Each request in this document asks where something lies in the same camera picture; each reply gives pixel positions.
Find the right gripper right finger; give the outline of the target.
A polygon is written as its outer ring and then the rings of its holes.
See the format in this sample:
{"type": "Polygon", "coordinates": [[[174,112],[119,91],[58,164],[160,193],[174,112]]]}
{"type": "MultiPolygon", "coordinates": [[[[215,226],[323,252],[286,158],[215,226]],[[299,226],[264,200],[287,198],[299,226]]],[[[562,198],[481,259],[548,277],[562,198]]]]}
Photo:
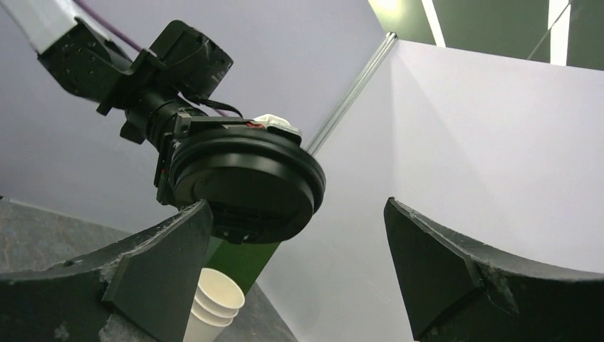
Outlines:
{"type": "Polygon", "coordinates": [[[511,254],[390,198],[385,231],[415,341],[601,341],[603,275],[511,254]]]}

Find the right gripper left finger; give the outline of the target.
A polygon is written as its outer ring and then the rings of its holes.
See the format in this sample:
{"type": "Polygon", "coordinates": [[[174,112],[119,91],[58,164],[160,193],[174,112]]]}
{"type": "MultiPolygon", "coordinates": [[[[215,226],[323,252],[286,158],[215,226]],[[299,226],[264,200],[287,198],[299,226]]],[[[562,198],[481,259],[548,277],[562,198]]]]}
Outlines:
{"type": "Polygon", "coordinates": [[[213,225],[205,201],[43,271],[1,275],[3,341],[181,341],[213,225]]]}

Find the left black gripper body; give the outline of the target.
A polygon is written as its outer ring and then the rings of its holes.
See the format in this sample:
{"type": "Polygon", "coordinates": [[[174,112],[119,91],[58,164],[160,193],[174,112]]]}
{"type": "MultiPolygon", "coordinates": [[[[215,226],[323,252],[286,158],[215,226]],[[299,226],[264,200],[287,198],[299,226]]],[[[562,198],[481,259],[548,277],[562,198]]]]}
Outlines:
{"type": "Polygon", "coordinates": [[[105,115],[111,109],[125,113],[125,124],[120,131],[122,138],[137,144],[147,141],[156,148],[154,185],[158,202],[165,205],[173,206],[167,173],[175,148],[183,139],[218,128],[254,128],[283,136],[301,146],[302,137],[278,128],[265,128],[253,118],[209,116],[170,90],[142,89],[129,95],[107,95],[99,101],[97,111],[105,115]]]}

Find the stack of white paper cups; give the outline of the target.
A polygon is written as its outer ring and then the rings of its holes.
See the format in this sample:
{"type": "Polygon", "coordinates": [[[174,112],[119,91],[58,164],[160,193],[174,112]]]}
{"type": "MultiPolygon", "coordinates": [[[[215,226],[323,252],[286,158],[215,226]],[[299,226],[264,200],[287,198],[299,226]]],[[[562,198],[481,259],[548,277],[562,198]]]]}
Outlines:
{"type": "Polygon", "coordinates": [[[240,286],[225,273],[204,267],[197,282],[183,340],[211,342],[230,326],[245,304],[240,286]]]}

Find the green paper bag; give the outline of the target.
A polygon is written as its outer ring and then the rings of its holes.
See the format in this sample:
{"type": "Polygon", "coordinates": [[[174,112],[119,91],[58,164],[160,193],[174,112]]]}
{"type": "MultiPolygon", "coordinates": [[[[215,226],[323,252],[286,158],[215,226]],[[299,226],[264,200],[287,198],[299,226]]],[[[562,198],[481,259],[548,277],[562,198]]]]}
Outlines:
{"type": "Polygon", "coordinates": [[[278,246],[279,243],[231,244],[211,237],[204,266],[226,274],[247,294],[278,246]]]}

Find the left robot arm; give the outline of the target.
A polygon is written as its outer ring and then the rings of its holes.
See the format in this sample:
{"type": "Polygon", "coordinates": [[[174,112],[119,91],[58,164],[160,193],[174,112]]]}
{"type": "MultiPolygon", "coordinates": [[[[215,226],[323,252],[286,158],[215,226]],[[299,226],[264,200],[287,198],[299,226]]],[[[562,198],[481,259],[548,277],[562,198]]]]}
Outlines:
{"type": "Polygon", "coordinates": [[[151,143],[159,157],[157,201],[185,207],[299,206],[310,200],[297,129],[274,115],[246,119],[211,96],[232,65],[210,38],[168,23],[129,58],[116,30],[74,1],[3,1],[41,65],[68,93],[123,110],[120,136],[151,143]]]}

